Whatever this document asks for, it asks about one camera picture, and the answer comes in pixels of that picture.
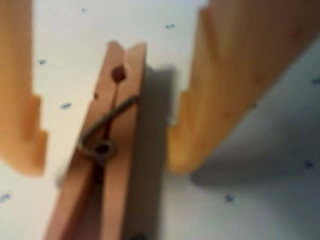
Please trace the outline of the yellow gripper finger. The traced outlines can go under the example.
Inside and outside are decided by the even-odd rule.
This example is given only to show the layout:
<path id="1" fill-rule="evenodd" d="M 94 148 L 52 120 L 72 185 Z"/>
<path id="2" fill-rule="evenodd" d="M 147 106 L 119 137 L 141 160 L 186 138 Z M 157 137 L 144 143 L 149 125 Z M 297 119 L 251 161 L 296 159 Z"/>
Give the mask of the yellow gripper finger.
<path id="1" fill-rule="evenodd" d="M 44 173 L 47 132 L 33 93 L 33 2 L 0 2 L 0 158 L 29 176 Z"/>
<path id="2" fill-rule="evenodd" d="M 320 32 L 317 0 L 211 0 L 198 13 L 189 88 L 167 130 L 167 169 L 199 169 Z"/>

